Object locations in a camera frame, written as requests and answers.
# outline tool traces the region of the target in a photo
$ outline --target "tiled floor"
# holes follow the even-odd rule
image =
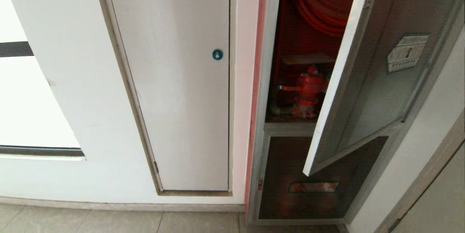
[[[104,211],[0,204],[0,232],[337,233],[335,226],[246,227],[243,213]]]

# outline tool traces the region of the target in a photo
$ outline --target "white access panel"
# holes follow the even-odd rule
[[[229,0],[112,2],[163,190],[228,190]]]

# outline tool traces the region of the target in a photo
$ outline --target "fire hose cabinet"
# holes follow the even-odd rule
[[[247,222],[350,223],[458,0],[259,2]]]

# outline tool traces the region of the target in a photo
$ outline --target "open cabinet door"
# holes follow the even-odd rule
[[[358,23],[347,24],[305,175],[402,123],[436,61],[456,3],[354,0],[349,22]]]

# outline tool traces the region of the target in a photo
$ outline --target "label on lower door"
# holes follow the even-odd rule
[[[406,33],[386,57],[387,73],[413,68],[428,41],[429,33]]]

